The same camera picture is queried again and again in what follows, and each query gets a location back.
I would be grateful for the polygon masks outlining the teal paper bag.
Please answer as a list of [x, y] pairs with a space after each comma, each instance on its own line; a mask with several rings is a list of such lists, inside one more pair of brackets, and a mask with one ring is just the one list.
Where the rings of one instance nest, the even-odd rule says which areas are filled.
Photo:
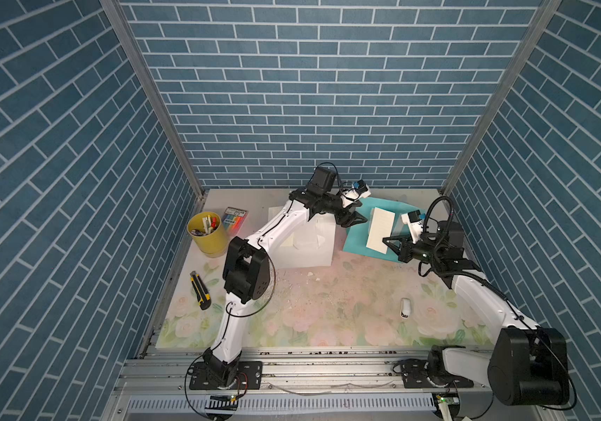
[[365, 198], [358, 212], [367, 217], [367, 222], [352, 226], [347, 230], [343, 251], [385, 261], [398, 261], [398, 256], [384, 242], [384, 238], [403, 235], [410, 237], [407, 225], [401, 216], [409, 212], [419, 212], [425, 217], [425, 210], [381, 198]]

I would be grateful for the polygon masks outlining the small grey stapler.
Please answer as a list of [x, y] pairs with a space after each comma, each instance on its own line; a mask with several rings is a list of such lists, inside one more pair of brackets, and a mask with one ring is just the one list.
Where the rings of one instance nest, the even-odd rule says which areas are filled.
[[412, 315], [412, 303], [408, 298], [400, 300], [400, 316], [408, 319]]

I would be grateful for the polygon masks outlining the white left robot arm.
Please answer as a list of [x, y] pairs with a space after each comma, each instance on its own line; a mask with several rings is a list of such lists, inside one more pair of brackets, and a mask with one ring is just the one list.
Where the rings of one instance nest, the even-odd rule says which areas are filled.
[[370, 189], [365, 181], [346, 185], [337, 168], [323, 162], [304, 188], [289, 194], [282, 210], [270, 222], [244, 239], [235, 236], [230, 240], [222, 276], [226, 291], [224, 315], [214, 344], [203, 354], [207, 378], [217, 387], [230, 386], [237, 376], [244, 333], [249, 318], [256, 314], [253, 306], [277, 277], [272, 251], [317, 215], [332, 215], [342, 228], [365, 223], [367, 218], [356, 208], [367, 196]]

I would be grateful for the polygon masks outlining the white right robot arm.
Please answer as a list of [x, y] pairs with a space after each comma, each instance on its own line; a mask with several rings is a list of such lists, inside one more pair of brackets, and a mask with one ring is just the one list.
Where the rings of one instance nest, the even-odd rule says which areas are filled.
[[421, 222], [410, 232], [382, 241], [401, 262], [427, 265], [483, 320], [493, 342], [491, 354], [461, 346], [434, 346], [424, 373], [445, 385], [455, 379], [490, 388], [504, 405], [535, 405], [567, 410], [576, 395], [568, 372], [566, 340], [517, 310], [506, 294], [485, 279], [463, 249], [463, 230], [442, 221], [435, 232]]

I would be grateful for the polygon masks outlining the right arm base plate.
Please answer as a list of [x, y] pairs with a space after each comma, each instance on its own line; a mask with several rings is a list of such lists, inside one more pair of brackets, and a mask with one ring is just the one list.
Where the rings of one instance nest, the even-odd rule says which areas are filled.
[[470, 389], [469, 379], [432, 371], [428, 362], [419, 359], [399, 361], [393, 372], [401, 377], [405, 389]]

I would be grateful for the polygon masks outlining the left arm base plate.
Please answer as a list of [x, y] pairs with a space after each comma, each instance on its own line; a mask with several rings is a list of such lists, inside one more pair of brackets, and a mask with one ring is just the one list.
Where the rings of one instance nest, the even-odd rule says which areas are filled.
[[198, 361], [188, 372], [187, 384], [190, 390], [235, 389], [240, 381], [240, 389], [260, 389], [262, 373], [261, 361], [239, 361], [236, 366]]

